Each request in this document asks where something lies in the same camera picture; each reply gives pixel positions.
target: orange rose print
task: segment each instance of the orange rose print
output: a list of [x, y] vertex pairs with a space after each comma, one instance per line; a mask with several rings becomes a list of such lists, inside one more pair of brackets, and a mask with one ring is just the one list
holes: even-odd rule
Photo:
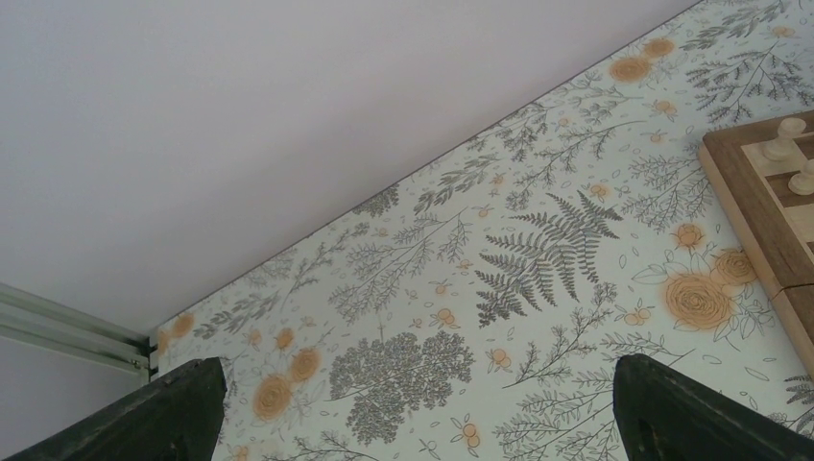
[[682, 224], [673, 234], [679, 247], [693, 249], [704, 241], [704, 233], [694, 224]]
[[283, 328], [280, 333], [277, 334], [277, 348], [279, 350], [285, 351], [291, 346], [292, 342], [294, 342], [294, 331], [292, 329]]
[[195, 316], [193, 314], [180, 314], [173, 323], [172, 336], [177, 339], [182, 338], [192, 331], [193, 326], [195, 326]]
[[654, 38], [644, 45], [644, 56], [654, 59], [667, 56], [676, 49], [675, 43], [669, 38]]
[[712, 278], [728, 285], [743, 285], [757, 279], [757, 274], [745, 253], [728, 249], [715, 259]]
[[169, 349], [169, 347], [170, 347], [170, 339], [172, 339], [172, 338], [170, 337], [170, 335], [166, 331], [164, 331], [163, 329], [160, 329], [158, 331], [158, 347], [157, 347], [157, 350], [158, 350], [158, 356], [159, 357], [164, 355], [167, 352], [167, 349]]
[[667, 285], [667, 308], [698, 329], [713, 329], [730, 319], [732, 300], [710, 277], [684, 274]]
[[650, 63], [642, 58], [622, 58], [610, 65], [610, 76], [618, 82], [631, 84], [647, 77]]
[[291, 402], [291, 388], [288, 381], [280, 375], [271, 375], [254, 392], [252, 409], [254, 415], [262, 421], [271, 421], [281, 415]]
[[288, 371], [291, 380], [303, 382], [315, 375], [320, 368], [320, 353], [316, 349], [303, 349], [294, 356]]

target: pawn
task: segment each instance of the pawn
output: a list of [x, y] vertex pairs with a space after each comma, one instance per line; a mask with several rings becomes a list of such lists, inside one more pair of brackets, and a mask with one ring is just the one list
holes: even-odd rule
[[778, 127], [778, 137], [763, 147], [763, 156], [772, 161], [783, 161], [797, 152], [794, 137], [805, 130], [805, 122], [799, 118], [784, 118]]
[[797, 195], [814, 194], [814, 159], [807, 161], [800, 173], [791, 178], [789, 190]]

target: orange flower print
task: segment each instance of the orange flower print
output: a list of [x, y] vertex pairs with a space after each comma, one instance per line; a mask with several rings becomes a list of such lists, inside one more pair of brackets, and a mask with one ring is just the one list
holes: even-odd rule
[[254, 392], [252, 410], [261, 421], [271, 421], [283, 414], [291, 402], [291, 388], [280, 375], [267, 376]]
[[505, 371], [512, 366], [512, 359], [509, 358], [506, 351], [503, 351], [502, 349], [495, 349], [493, 351], [486, 352], [486, 357], [491, 360], [487, 373], [491, 373], [492, 371]]
[[661, 58], [667, 56], [676, 49], [676, 44], [669, 38], [654, 38], [644, 44], [642, 52], [644, 56], [650, 59]]
[[727, 249], [715, 258], [713, 280], [725, 285], [743, 285], [757, 279], [752, 262], [745, 253]]
[[592, 185], [588, 191], [591, 197], [596, 197], [602, 203], [605, 202], [605, 197], [611, 192], [606, 185], [601, 183]]
[[195, 326], [195, 315], [189, 313], [180, 314], [173, 323], [171, 334], [174, 338], [180, 339], [192, 331], [193, 326]]
[[170, 340], [171, 339], [172, 339], [172, 337], [169, 335], [169, 333], [167, 333], [163, 329], [160, 329], [158, 331], [158, 347], [157, 347], [157, 350], [158, 350], [158, 356], [159, 357], [161, 357], [162, 355], [167, 353], [167, 349], [170, 348]]
[[494, 209], [493, 207], [489, 206], [488, 204], [486, 206], [473, 206], [472, 208], [480, 210], [480, 211], [478, 211], [478, 217], [480, 217], [480, 218], [485, 218], [485, 217], [489, 216], [489, 212]]
[[320, 368], [320, 353], [316, 349], [303, 349], [294, 356], [288, 371], [291, 380], [304, 382], [315, 375]]
[[260, 343], [263, 342], [263, 335], [260, 334], [260, 330], [256, 328], [252, 328], [249, 331], [249, 334], [246, 337], [247, 341], [249, 342], [249, 346], [252, 346], [255, 351], [259, 351]]
[[794, 32], [794, 29], [786, 26], [777, 26], [772, 29], [772, 35], [777, 38], [789, 38], [790, 36], [794, 36]]
[[452, 285], [452, 283], [447, 283], [446, 279], [444, 279], [443, 281], [431, 281], [430, 284], [438, 285], [435, 287], [435, 294], [439, 296], [445, 294], [446, 288]]
[[622, 58], [610, 65], [610, 76], [617, 82], [631, 84], [650, 73], [651, 65], [642, 58]]
[[455, 325], [455, 316], [452, 315], [452, 311], [447, 309], [446, 307], [439, 310], [437, 314], [430, 315], [434, 320], [430, 322], [430, 327], [434, 327], [438, 325], [438, 328], [448, 327], [452, 329], [460, 328]]
[[463, 423], [461, 423], [455, 418], [450, 419], [452, 420], [452, 423], [455, 425], [455, 427], [458, 427], [458, 429], [460, 429], [461, 432], [455, 435], [455, 437], [452, 437], [452, 439], [449, 442], [454, 444], [455, 442], [464, 440], [465, 443], [467, 444], [467, 450], [469, 451], [469, 454], [471, 454], [474, 457], [478, 457], [478, 453], [475, 451], [475, 449], [480, 447], [481, 437], [480, 435], [478, 435], [479, 433], [478, 427], [469, 422], [469, 414], [467, 413], [464, 416]]
[[710, 277], [679, 275], [668, 282], [667, 308], [679, 321], [697, 329], [715, 329], [730, 319], [733, 302]]
[[290, 328], [283, 328], [280, 333], [277, 334], [276, 341], [279, 350], [287, 350], [291, 346], [291, 343], [294, 342], [294, 331]]
[[692, 250], [704, 242], [704, 233], [701, 228], [694, 224], [682, 224], [673, 234], [676, 238], [677, 248], [686, 248]]

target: dark green object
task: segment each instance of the dark green object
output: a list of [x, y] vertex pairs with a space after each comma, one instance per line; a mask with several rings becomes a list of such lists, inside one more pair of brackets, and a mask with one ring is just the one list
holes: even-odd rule
[[814, 459], [814, 441], [643, 354], [616, 362], [613, 414], [632, 461]]
[[225, 394], [220, 360], [191, 360], [6, 461], [209, 461]]

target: gray plant illustration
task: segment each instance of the gray plant illustration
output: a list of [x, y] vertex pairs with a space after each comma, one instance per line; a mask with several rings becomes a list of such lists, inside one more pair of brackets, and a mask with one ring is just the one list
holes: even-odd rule
[[772, 413], [769, 415], [769, 419], [806, 437], [814, 438], [814, 385], [811, 384], [811, 376], [792, 376], [785, 379], [785, 382], [789, 383], [786, 391], [792, 393], [786, 404], [798, 402], [805, 405], [807, 409], [793, 420], [790, 420], [785, 413]]
[[354, 208], [353, 214], [368, 213], [371, 218], [375, 218], [396, 205], [398, 205], [398, 184], [370, 197], [362, 205]]
[[513, 190], [506, 197], [506, 208], [512, 211], [528, 208], [535, 187], [549, 188], [554, 185], [558, 171], [565, 174], [576, 173], [577, 167], [574, 161], [583, 151], [591, 152], [596, 159], [602, 158], [608, 141], [613, 139], [616, 131], [633, 123], [641, 123], [641, 121], [624, 122], [602, 130], [594, 130], [591, 127], [563, 130], [559, 136], [563, 146], [546, 147], [535, 153], [535, 157], [541, 159], [543, 166], [534, 168], [515, 182], [518, 189]]
[[580, 206], [548, 194], [560, 213], [534, 213], [514, 216], [534, 225], [537, 232], [508, 235], [487, 235], [487, 240], [509, 254], [481, 254], [481, 257], [499, 269], [498, 273], [475, 271], [490, 291], [478, 291], [484, 299], [478, 304], [481, 327], [497, 318], [504, 320], [514, 313], [525, 316], [523, 301], [540, 310], [537, 296], [556, 305], [554, 282], [558, 280], [568, 295], [577, 300], [576, 274], [579, 272], [591, 282], [599, 277], [594, 258], [602, 238], [618, 238], [607, 221], [622, 218], [612, 208], [594, 204], [582, 192]]
[[258, 321], [266, 316], [279, 303], [279, 295], [275, 291], [269, 296], [260, 293], [251, 293], [246, 298], [238, 300], [229, 310], [215, 312], [207, 322], [202, 323], [193, 330], [196, 337], [209, 339], [221, 328], [234, 334], [240, 331], [249, 320]]
[[[460, 260], [468, 242], [468, 223], [461, 220], [463, 212], [445, 221], [434, 214], [421, 215], [413, 225], [394, 235], [393, 245], [367, 243], [351, 250], [347, 265], [361, 281], [336, 288], [328, 302], [348, 323], [353, 323], [365, 314], [387, 308], [398, 294], [401, 279], [420, 275], [433, 255], [448, 262]], [[437, 246], [432, 237], [452, 223], [446, 242]]]
[[696, 99], [698, 109], [707, 110], [710, 123], [740, 123], [753, 117], [747, 104], [753, 96], [797, 100], [806, 106], [814, 101], [814, 86], [803, 78], [802, 68], [774, 52], [779, 43], [777, 40], [766, 50], [738, 53], [724, 61], [704, 61], [687, 72], [689, 82], [705, 91]]
[[487, 168], [499, 160], [497, 154], [487, 154], [467, 160], [464, 168], [443, 173], [439, 180], [441, 188], [422, 193], [419, 202], [413, 207], [413, 211], [421, 214], [432, 206], [445, 204], [455, 192], [467, 192], [475, 185], [485, 181], [488, 175]]
[[311, 444], [308, 439], [295, 437], [294, 445], [298, 454], [291, 456], [266, 455], [264, 461], [378, 461], [369, 454], [349, 449], [347, 437], [340, 436], [336, 431], [322, 431], [320, 441]]
[[595, 70], [589, 70], [582, 76], [561, 85], [552, 94], [567, 97], [568, 104], [579, 111], [579, 114], [590, 125], [601, 125], [613, 116], [613, 111], [624, 103], [641, 96], [626, 96], [616, 85], [607, 88], [598, 86], [603, 76]]
[[634, 160], [632, 176], [643, 179], [654, 190], [629, 198], [621, 211], [633, 215], [636, 221], [657, 232], [666, 231], [681, 219], [696, 219], [704, 215], [714, 197], [712, 187], [695, 156], [699, 144], [685, 147], [687, 157], [662, 156]]
[[529, 343], [526, 360], [520, 364], [515, 382], [504, 386], [504, 389], [517, 386], [529, 379], [535, 379], [539, 384], [553, 381], [557, 384], [571, 376], [571, 369], [567, 364], [567, 357], [579, 355], [585, 357], [596, 350], [596, 346], [585, 341], [585, 335], [591, 329], [601, 326], [611, 315], [606, 304], [616, 300], [616, 286], [612, 283], [599, 283], [594, 286], [594, 295], [591, 303], [593, 308], [584, 312], [580, 307], [571, 313], [572, 329], [568, 331], [563, 326], [551, 328], [554, 342], [551, 351], [543, 358], [534, 342]]
[[682, 49], [685, 51], [706, 50], [717, 44], [721, 37], [749, 36], [761, 23], [774, 21], [786, 12], [788, 5], [788, 0], [772, 0], [765, 6], [747, 5], [739, 8], [737, 12], [724, 16], [720, 24], [702, 29], [682, 45]]
[[[572, 322], [574, 331], [577, 331], [580, 324], [574, 317]], [[619, 333], [611, 337], [614, 341], [602, 342], [598, 346], [610, 348], [614, 355], [633, 351], [644, 351], [651, 356], [661, 353], [665, 358], [673, 358], [670, 366], [694, 351], [684, 354], [670, 352], [663, 347], [663, 338], [659, 340], [658, 348], [647, 350], [638, 346], [636, 339]], [[567, 349], [561, 346], [562, 343], [561, 337], [555, 335], [552, 352], [542, 365], [550, 374], [546, 379], [538, 378], [538, 384], [545, 387], [520, 401], [517, 404], [519, 413], [494, 431], [505, 457], [510, 461], [542, 459], [552, 454], [558, 459], [618, 459], [621, 441], [611, 411], [612, 371], [600, 367], [573, 375], [568, 365], [569, 355], [591, 354], [597, 350], [597, 344], [582, 341], [581, 346], [572, 353], [559, 353]]]
[[404, 423], [405, 411], [445, 406], [451, 379], [471, 380], [474, 359], [464, 337], [440, 330], [422, 345], [413, 333], [387, 341], [362, 339], [334, 359], [330, 372], [332, 400], [353, 397], [347, 425], [359, 443], [388, 444]]
[[512, 161], [524, 161], [534, 152], [539, 137], [548, 133], [546, 118], [550, 109], [540, 102], [518, 109], [467, 141], [467, 149], [481, 152], [494, 136], [512, 153]]
[[249, 271], [243, 276], [243, 279], [252, 288], [263, 288], [276, 280], [288, 279], [296, 256], [297, 248], [284, 250]]

